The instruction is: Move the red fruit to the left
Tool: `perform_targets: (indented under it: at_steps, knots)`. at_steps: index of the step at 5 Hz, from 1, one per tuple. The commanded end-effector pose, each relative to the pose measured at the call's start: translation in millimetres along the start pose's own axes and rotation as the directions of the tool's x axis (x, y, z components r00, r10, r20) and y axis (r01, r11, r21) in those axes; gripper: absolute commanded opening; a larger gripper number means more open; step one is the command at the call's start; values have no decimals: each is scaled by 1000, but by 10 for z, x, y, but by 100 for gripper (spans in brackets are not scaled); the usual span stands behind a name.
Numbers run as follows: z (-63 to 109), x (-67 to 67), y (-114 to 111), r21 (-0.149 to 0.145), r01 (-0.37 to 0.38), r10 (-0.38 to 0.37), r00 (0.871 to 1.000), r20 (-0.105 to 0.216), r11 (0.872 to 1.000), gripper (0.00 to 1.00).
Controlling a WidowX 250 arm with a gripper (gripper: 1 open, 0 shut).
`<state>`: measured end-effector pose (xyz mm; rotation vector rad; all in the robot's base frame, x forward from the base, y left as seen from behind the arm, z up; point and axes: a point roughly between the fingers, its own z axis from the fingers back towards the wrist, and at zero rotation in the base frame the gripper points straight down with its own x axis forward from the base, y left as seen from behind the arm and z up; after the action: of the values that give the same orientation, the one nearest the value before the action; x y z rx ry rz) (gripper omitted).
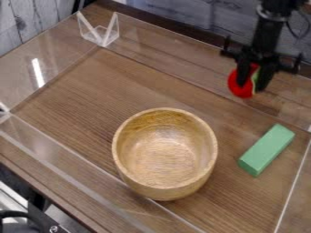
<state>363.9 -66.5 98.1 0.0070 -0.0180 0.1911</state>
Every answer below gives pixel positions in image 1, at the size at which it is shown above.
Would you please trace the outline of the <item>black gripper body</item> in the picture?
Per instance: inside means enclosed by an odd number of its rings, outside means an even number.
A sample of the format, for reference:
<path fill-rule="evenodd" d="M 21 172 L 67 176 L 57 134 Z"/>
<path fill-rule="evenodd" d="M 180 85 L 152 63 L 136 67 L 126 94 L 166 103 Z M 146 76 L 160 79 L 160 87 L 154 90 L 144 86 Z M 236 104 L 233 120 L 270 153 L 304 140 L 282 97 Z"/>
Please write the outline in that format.
<path fill-rule="evenodd" d="M 250 64 L 262 66 L 272 63 L 276 65 L 276 71 L 284 71 L 290 74 L 298 72 L 304 58 L 301 53 L 292 56 L 278 52 L 257 52 L 250 46 L 240 45 L 230 39 L 230 36 L 222 40 L 220 55 L 234 60 L 236 70 L 240 72 L 248 72 Z"/>

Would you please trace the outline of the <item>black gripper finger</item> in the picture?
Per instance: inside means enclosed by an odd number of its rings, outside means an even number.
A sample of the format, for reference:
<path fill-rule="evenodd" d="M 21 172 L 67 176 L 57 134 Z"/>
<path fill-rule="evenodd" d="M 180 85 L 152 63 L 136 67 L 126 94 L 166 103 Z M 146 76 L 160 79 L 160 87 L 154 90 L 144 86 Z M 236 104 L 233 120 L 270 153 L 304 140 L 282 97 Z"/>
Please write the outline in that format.
<path fill-rule="evenodd" d="M 268 63 L 261 65 L 258 75 L 257 75 L 257 81 L 254 85 L 254 91 L 262 92 L 266 88 L 272 77 L 274 75 L 274 72 L 277 71 L 277 65 L 274 63 Z"/>
<path fill-rule="evenodd" d="M 249 75 L 249 58 L 241 54 L 236 63 L 236 83 L 244 86 Z"/>

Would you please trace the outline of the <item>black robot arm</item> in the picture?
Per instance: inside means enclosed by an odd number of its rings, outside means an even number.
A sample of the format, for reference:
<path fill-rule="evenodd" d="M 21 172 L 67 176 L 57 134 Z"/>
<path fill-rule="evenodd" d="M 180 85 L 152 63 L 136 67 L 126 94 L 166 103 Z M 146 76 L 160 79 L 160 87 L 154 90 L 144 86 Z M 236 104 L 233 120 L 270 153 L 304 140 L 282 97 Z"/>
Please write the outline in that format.
<path fill-rule="evenodd" d="M 298 38 L 290 30 L 289 19 L 292 12 L 301 12 L 305 4 L 306 0 L 261 0 L 256 8 L 258 18 L 250 43 L 234 51 L 229 49 L 230 36 L 224 39 L 220 55 L 236 62 L 236 68 L 226 79 L 228 89 L 234 96 L 250 98 L 262 92 L 278 71 L 297 73 L 302 54 L 296 56 L 290 65 L 284 64 L 277 43 L 282 26 Z"/>

